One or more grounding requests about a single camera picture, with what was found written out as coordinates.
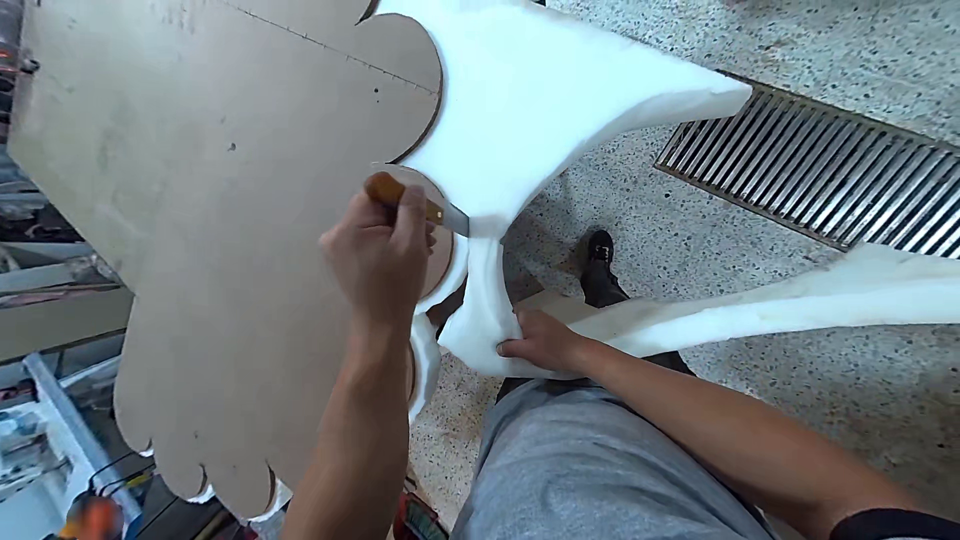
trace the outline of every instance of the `terrazzo floor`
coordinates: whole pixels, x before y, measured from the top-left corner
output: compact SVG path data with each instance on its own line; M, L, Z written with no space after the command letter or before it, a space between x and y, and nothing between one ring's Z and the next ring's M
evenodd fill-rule
M548 5L712 68L960 144L960 11L950 2L553 0ZM632 296L678 300L778 282L834 250L652 166L673 127L588 152L504 239L512 297L579 295L578 241L605 228ZM759 397L852 449L928 506L960 518L960 326L834 329L682 351L699 376ZM466 498L500 380L444 357L411 459L448 525Z

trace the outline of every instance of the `cable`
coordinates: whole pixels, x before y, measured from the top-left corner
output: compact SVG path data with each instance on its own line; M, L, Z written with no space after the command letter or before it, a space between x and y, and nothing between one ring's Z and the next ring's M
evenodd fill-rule
M163 512L166 512L168 509L170 509L170 506L173 506L174 503L177 501L177 499L179 499L179 497L177 497L176 495L174 495L174 498L171 499L170 502L167 503L167 505L164 506L159 512L157 512L157 513L156 513L156 516L154 516L153 519L151 519L149 522L147 522L147 525L145 525L145 526L143 526L143 527L140 528L140 531L136 534L136 537L139 538L141 534L143 534L144 532L146 532L147 528L148 528L149 526L151 526L151 525L154 524L154 521L156 521L156 518L162 516L162 515L163 515Z
M95 487L93 486L93 479L96 478L96 476L99 475L100 473L103 473L106 469L109 469L109 468L112 467L113 465L116 465L117 463L119 463L121 460L126 459L127 457L130 457L131 455L134 455L134 454L136 454L136 452L134 452L133 450L131 450L131 451L127 452L126 454L123 454L123 455L121 455L120 457L117 457L116 459L114 459L114 460L111 461L110 463L104 465L103 467L97 469L97 471L96 471L95 473L93 473L92 475L90 475L90 482L89 482L89 485L87 486L87 491L89 491L90 493L96 493L96 492L97 492L97 488L95 488Z
M155 464L155 463L151 463L150 465L147 465L146 467L140 469L139 471L137 471L137 472L135 472L135 473L131 473L131 474L129 474L129 475L127 475L127 476L119 479L119 480L114 480L114 481L112 481L112 482L110 482L110 483L104 484L104 485L100 488L100 496L101 496L101 497L104 496L104 493L107 492L107 488L108 488L108 487L112 486L112 485L115 484L115 483L119 483L120 485L117 486L117 488L116 488L115 490L113 490L113 491L110 492L110 496L112 496L114 493L116 493L117 490L119 490L119 489L123 488L124 486L126 486L127 483L130 482L131 480L136 479L136 478L139 477L140 475L146 473L146 472L147 472L147 469L150 469L151 467L156 467L156 464Z

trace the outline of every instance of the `hand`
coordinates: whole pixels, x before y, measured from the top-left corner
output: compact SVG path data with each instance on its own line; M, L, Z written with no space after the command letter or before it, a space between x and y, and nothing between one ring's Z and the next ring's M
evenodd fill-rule
M523 339L508 339L496 352L509 358L523 358L551 371L584 374L584 345L590 339L543 311L520 311L516 320L523 330Z
M419 185L407 186L393 212L366 193L354 195L347 214L320 237L327 259L353 308L367 323L410 324L420 299L426 262L436 243Z

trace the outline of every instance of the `wrist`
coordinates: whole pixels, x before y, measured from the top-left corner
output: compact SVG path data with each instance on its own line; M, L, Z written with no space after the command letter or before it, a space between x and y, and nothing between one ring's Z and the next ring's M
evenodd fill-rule
M350 318L350 343L354 349L374 356L410 341L411 317L369 317L353 313Z
M592 380L601 380L616 362L616 355L611 355L611 347L595 339L582 337L573 348L576 365L580 373Z

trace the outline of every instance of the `floor drain grate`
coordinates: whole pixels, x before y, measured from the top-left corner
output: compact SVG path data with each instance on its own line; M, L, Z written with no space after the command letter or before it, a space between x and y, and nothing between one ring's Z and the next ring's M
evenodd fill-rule
M743 81L743 110L681 125L658 169L842 250L960 258L960 149Z

